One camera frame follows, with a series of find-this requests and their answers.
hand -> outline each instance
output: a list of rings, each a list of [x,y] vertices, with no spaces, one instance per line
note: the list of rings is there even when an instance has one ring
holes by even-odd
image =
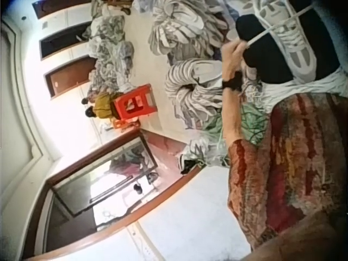
[[[228,81],[234,78],[234,74],[240,69],[243,53],[247,49],[247,42],[240,39],[226,43],[221,48],[222,79]]]

patterned fabric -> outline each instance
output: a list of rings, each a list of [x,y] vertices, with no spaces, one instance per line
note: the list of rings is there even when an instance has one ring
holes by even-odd
[[[229,148],[228,206],[252,248],[316,211],[346,209],[348,100],[297,94],[275,106],[259,148]]]

white cloth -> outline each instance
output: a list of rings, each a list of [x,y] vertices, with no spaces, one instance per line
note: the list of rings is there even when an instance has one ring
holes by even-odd
[[[263,107],[266,113],[271,113],[273,107],[293,94],[329,93],[337,94],[342,97],[348,97],[348,76],[340,67],[329,76],[316,80],[311,83],[297,84],[291,80],[283,84],[263,83]]]

stool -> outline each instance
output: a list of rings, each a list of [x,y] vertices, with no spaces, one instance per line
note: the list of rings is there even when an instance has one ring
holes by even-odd
[[[129,120],[134,117],[148,115],[157,111],[156,106],[148,105],[146,94],[151,92],[151,85],[146,84],[136,88],[134,91],[128,92],[115,101],[116,110],[122,120]],[[132,100],[134,108],[128,110],[129,100]]]

white sneaker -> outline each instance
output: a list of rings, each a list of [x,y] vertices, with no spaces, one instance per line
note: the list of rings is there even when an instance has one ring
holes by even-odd
[[[254,0],[254,10],[265,29],[296,14],[288,0],[265,4],[261,4],[260,0]],[[270,34],[282,51],[294,78],[302,84],[314,81],[316,57],[303,32],[299,18],[294,18],[285,25],[277,27]]]

